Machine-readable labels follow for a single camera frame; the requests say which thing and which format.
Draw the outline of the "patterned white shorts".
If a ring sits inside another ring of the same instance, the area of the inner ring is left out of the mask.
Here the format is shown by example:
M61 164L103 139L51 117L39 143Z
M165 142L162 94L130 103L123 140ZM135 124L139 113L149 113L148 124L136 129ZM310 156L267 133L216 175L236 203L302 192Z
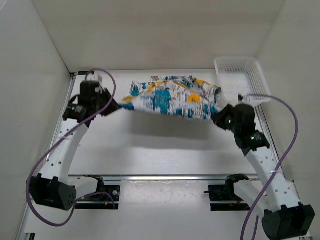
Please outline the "patterned white shorts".
M152 76L131 84L129 95L118 103L131 111L208 121L226 107L222 89L192 75Z

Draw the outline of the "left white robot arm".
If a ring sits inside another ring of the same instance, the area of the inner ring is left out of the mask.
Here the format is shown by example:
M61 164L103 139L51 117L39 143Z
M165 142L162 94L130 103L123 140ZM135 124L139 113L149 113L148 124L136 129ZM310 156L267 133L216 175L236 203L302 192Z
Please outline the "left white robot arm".
M80 83L79 94L66 106L56 143L40 159L41 169L38 172L33 169L26 181L28 205L36 203L68 211L80 198L103 198L105 188L101 176L89 174L72 180L69 171L80 142L96 116L106 117L120 110L113 96L102 87L101 80Z

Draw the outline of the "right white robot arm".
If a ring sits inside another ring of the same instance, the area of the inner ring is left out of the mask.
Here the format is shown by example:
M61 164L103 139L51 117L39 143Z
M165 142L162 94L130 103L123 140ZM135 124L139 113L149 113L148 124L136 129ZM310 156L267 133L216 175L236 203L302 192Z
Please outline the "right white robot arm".
M230 200L239 197L260 218L270 240L286 240L305 236L315 217L311 205L302 204L283 173L280 173L266 136L257 130L255 110L247 104L227 105L211 116L214 124L234 134L236 145L253 166L263 186L257 190L244 174L231 175L224 193Z

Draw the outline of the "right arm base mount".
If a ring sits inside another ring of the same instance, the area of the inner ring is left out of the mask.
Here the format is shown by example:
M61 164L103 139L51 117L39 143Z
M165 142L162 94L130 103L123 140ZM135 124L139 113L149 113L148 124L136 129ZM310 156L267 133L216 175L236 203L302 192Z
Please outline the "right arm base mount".
M224 183L208 185L203 192L208 195L211 212L245 212L249 205L235 194L235 184L240 181L249 181L247 175L239 173L227 176Z

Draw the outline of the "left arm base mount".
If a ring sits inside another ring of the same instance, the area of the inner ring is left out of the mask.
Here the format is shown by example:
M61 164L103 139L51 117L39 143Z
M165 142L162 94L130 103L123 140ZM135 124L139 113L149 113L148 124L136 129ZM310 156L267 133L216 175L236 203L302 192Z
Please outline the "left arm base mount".
M118 210L120 185L107 185L102 176L83 175L75 181L77 210Z

